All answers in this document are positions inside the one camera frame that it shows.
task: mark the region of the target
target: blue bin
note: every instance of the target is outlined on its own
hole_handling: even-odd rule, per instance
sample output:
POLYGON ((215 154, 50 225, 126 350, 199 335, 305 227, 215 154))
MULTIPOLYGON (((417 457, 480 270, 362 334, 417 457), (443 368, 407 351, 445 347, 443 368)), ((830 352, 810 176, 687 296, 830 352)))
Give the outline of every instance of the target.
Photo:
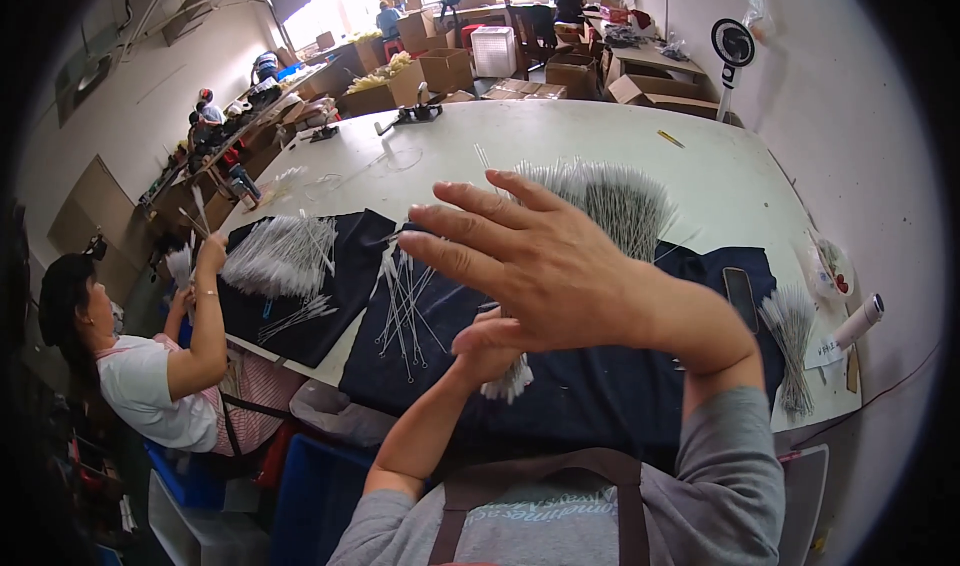
POLYGON ((373 463, 370 453, 294 436, 273 514, 272 566, 325 564, 330 559, 373 463))
POLYGON ((298 69, 300 66, 302 66, 303 64, 304 64, 304 62, 297 62, 297 63, 295 63, 293 66, 291 66, 290 68, 283 68, 281 71, 279 71, 279 72, 276 73, 276 79, 277 79, 277 81, 279 82, 279 81, 283 80, 284 78, 286 78, 287 76, 293 74, 293 73, 296 72, 297 69, 298 69))
POLYGON ((227 496, 227 483, 224 480, 210 474, 196 459, 190 460, 186 474, 179 474, 177 464, 167 460, 166 448, 150 439, 144 439, 143 446, 147 448, 153 469, 180 506, 217 511, 224 509, 224 498, 227 496))

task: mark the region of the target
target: smartphone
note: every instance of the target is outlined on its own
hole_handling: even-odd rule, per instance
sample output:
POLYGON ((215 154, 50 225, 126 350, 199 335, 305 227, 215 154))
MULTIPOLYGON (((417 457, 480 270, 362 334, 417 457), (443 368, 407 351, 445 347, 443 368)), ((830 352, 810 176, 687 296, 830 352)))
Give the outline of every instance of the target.
POLYGON ((750 277, 740 268, 724 268, 723 284, 726 287, 726 299, 740 314, 747 328, 756 334, 760 330, 760 323, 757 321, 757 309, 754 305, 754 291, 750 287, 750 277))

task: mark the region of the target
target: desk fan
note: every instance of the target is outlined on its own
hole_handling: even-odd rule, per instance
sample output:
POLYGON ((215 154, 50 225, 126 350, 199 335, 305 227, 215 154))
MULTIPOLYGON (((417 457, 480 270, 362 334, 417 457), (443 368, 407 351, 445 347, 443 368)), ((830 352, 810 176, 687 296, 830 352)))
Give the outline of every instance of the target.
POLYGON ((461 1, 463 0, 439 0, 439 22, 444 22, 444 18, 447 16, 447 9, 450 9, 450 13, 453 14, 453 29, 457 31, 455 35, 456 39, 454 40, 454 46, 458 49, 463 48, 463 42, 460 40, 460 19, 457 18, 456 8, 461 1))
POLYGON ((730 110, 730 97, 740 82, 740 70, 750 66, 757 55, 757 46, 747 27, 736 20, 724 18, 717 20, 710 34, 713 50, 723 60, 724 68, 720 74, 723 81, 723 96, 717 108, 717 121, 722 122, 730 110))

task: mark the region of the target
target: yellow pen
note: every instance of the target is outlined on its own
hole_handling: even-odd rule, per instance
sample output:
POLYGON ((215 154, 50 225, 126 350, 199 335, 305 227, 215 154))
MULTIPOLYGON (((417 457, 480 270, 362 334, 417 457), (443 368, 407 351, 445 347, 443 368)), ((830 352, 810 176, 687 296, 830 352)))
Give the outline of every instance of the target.
POLYGON ((686 147, 684 147, 684 144, 683 144, 683 143, 681 143, 681 142, 679 142, 678 140, 674 139, 674 138, 671 137, 670 135, 667 135, 664 131, 658 130, 658 131, 656 131, 656 133, 657 133, 658 135, 660 135, 661 137, 663 137, 664 139, 669 140, 669 141, 672 142, 673 144, 677 145, 680 149, 686 149, 686 147))

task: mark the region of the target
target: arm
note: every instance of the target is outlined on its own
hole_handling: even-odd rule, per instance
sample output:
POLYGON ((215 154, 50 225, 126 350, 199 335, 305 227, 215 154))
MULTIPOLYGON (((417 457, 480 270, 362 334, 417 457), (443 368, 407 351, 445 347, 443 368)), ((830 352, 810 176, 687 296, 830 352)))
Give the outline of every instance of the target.
POLYGON ((167 312, 167 321, 163 325, 163 333, 171 340, 176 341, 180 336, 181 322, 186 316, 186 307, 193 300, 193 287, 178 288, 174 293, 174 300, 170 302, 170 311, 167 312))
POLYGON ((227 238, 214 233, 199 248, 195 274, 197 308, 190 349, 167 356, 167 386, 172 402, 217 384, 227 370, 227 334, 220 298, 215 294, 217 272, 227 258, 226 245, 227 238))
POLYGON ((454 339, 454 353, 607 344, 669 352, 687 370, 685 417, 726 389, 763 388, 753 335, 722 297, 630 260, 583 212, 544 187, 512 172, 488 170, 486 178, 525 207, 469 184, 438 183, 437 198, 462 211, 414 206, 411 219, 437 236, 400 235, 414 258, 485 292, 514 316, 471 325, 454 339))
MULTIPOLYGON (((498 308, 477 315, 473 321, 499 317, 498 308)), ((419 500, 424 480, 440 462, 467 397, 484 382, 501 378, 519 355, 513 349, 482 349, 457 356, 437 383, 390 429, 366 474, 364 495, 393 489, 419 500)))

